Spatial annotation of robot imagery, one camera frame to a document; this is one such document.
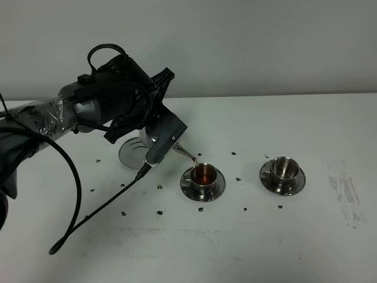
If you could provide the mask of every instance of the cup handle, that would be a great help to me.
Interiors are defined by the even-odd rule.
[[[271,171],[265,171],[265,172],[262,173],[262,175],[264,175],[264,176],[270,176],[271,174],[272,174]]]
[[[184,178],[182,180],[182,183],[186,184],[186,185],[190,185],[191,184],[191,179],[190,178]]]

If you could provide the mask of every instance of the metal saucer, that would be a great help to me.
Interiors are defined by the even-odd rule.
[[[182,192],[192,200],[195,200],[196,202],[210,202],[212,200],[217,199],[225,190],[225,178],[224,175],[217,170],[217,178],[214,183],[214,187],[211,189],[211,191],[208,191],[206,193],[198,193],[197,190],[195,190],[193,181],[190,178],[190,172],[191,168],[188,168],[182,175],[180,185]]]
[[[293,196],[304,188],[306,178],[302,169],[300,169],[299,173],[297,174],[297,178],[292,184],[281,186],[278,183],[276,183],[270,174],[265,174],[265,172],[270,171],[272,162],[273,160],[270,160],[267,163],[265,163],[259,172],[260,181],[267,190],[279,196]]]
[[[145,155],[148,150],[139,137],[134,137],[120,147],[119,160],[128,168],[140,170],[144,166]]]

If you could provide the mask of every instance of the white table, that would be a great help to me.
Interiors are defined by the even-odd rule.
[[[19,195],[0,232],[1,282],[377,281],[376,94],[165,104],[188,125],[181,144],[224,174],[224,194],[204,204],[186,198],[179,180],[192,162],[170,152],[48,255],[76,192],[66,162],[45,149],[18,168]],[[79,220],[134,178],[118,149],[136,135],[115,145],[100,131],[58,141],[81,177]],[[263,163],[278,156],[294,158],[306,174],[297,195],[276,196],[259,180]]]

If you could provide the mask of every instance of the black cable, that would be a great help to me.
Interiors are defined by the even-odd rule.
[[[151,111],[152,111],[152,100],[149,96],[148,91],[144,87],[142,87],[141,85],[136,84],[136,83],[132,83],[130,81],[124,81],[120,84],[124,85],[124,86],[134,87],[134,88],[138,89],[139,91],[141,91],[141,93],[143,94],[143,96],[147,100],[147,110],[145,111],[143,118],[137,124],[134,124],[132,127],[127,127],[127,128],[125,126],[118,126],[118,127],[111,128],[111,127],[106,127],[106,126],[102,126],[102,125],[99,125],[99,124],[95,124],[93,122],[90,122],[90,121],[84,120],[84,119],[79,119],[78,124],[81,124],[81,125],[87,126],[87,127],[92,127],[96,130],[107,131],[109,133],[129,132],[129,131],[133,131],[133,130],[139,128],[140,126],[142,126],[148,120],[149,115],[151,114]]]
[[[1,99],[1,103],[2,103],[2,105],[3,105],[3,107],[4,107],[4,110],[5,110],[5,114],[6,114],[6,116],[10,116],[10,115],[9,115],[8,108],[7,108],[6,105],[5,105],[5,101],[4,101],[4,98],[3,98],[3,96],[2,96],[1,93],[0,93],[0,99]]]
[[[137,181],[139,181],[142,177],[145,176],[146,173],[151,169],[151,166],[149,164],[145,164],[143,168],[137,173],[135,179],[128,184],[124,189],[122,189],[120,192],[118,192],[115,196],[113,196],[111,199],[109,199],[107,202],[105,202],[103,205],[101,205],[98,209],[93,211],[88,217],[86,217],[84,220],[82,220],[80,223],[75,225],[79,211],[80,211],[80,206],[81,206],[81,197],[82,197],[82,190],[81,190],[81,181],[80,177],[78,175],[77,169],[75,167],[75,164],[73,163],[72,159],[69,157],[69,155],[58,145],[56,142],[51,140],[49,137],[43,136],[39,133],[36,133],[32,131],[31,129],[27,128],[24,124],[21,122],[16,121],[15,119],[12,118],[12,116],[9,114],[8,109],[5,105],[4,99],[0,93],[0,99],[2,101],[2,104],[4,106],[6,116],[7,118],[13,120],[20,126],[24,127],[25,129],[19,129],[19,128],[14,128],[14,127],[4,127],[0,128],[0,133],[15,133],[15,134],[20,134],[23,136],[28,136],[32,137],[35,140],[38,140],[39,142],[46,142],[50,146],[52,146],[57,152],[60,153],[60,155],[65,159],[65,161],[68,163],[72,174],[74,175],[75,183],[76,183],[76,190],[77,190],[77,199],[76,199],[76,206],[75,206],[75,211],[71,219],[71,223],[68,226],[67,231],[64,233],[64,236],[54,245],[52,248],[49,250],[49,254],[53,255],[59,249],[63,246],[65,241],[68,239],[68,237],[76,231],[79,227],[81,227],[86,221],[91,219],[94,215],[96,215],[99,211],[104,209],[107,205],[109,205],[111,202],[113,202],[116,198],[118,198],[122,193],[124,193],[126,190],[128,190],[130,187],[132,187]],[[23,161],[24,158],[32,151],[32,149],[35,149],[35,144],[28,144],[25,146],[25,148],[20,152],[20,154],[17,155],[15,160],[8,166],[5,172],[0,177],[0,184],[2,184],[4,181],[7,180],[7,178],[14,172],[14,170],[18,167],[18,165]]]
[[[80,223],[78,223],[76,226],[73,227],[70,234],[75,232],[78,228],[80,228],[80,226],[82,226],[84,223],[86,223],[86,221],[91,219],[94,215],[96,215],[98,212],[100,212],[102,209],[104,209],[106,206],[108,206],[110,203],[112,203],[116,198],[118,198],[122,193],[124,193],[126,190],[128,190],[130,187],[132,187],[137,181],[139,181],[142,177],[144,177],[145,174],[147,174],[150,169],[151,169],[151,166],[149,164],[147,164],[147,163],[144,164],[144,166],[139,170],[135,179],[131,183],[129,183],[126,187],[124,187],[122,190],[120,190],[115,196],[113,196],[111,199],[106,201],[103,205],[101,205],[99,208],[97,208],[91,214],[87,215]]]
[[[77,189],[76,207],[75,207],[75,211],[74,211],[71,223],[68,226],[68,229],[65,232],[64,236],[49,251],[49,254],[53,255],[54,253],[56,253],[57,251],[59,251],[59,249],[63,246],[64,242],[68,239],[68,237],[69,237],[69,235],[71,233],[71,230],[73,229],[73,227],[74,227],[74,225],[76,223],[78,212],[80,211],[80,205],[81,205],[81,182],[80,182],[80,177],[78,175],[78,172],[77,172],[77,169],[75,167],[75,164],[73,163],[73,161],[69,157],[69,155],[56,142],[54,142],[50,138],[45,137],[45,136],[43,136],[41,134],[38,134],[36,132],[32,132],[30,130],[24,130],[24,129],[18,129],[18,128],[9,128],[9,127],[0,128],[0,133],[21,134],[23,136],[29,136],[29,137],[33,137],[35,139],[38,139],[40,142],[46,142],[50,146],[52,146],[57,152],[60,153],[60,155],[65,159],[65,161],[67,161],[68,165],[71,168],[71,171],[72,171],[73,176],[75,178],[76,189]]]

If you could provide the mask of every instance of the cable connector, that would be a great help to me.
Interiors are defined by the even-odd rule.
[[[149,170],[151,170],[152,166],[150,166],[148,163],[145,163],[144,166],[137,172],[135,180],[139,181],[142,177],[144,177]]]

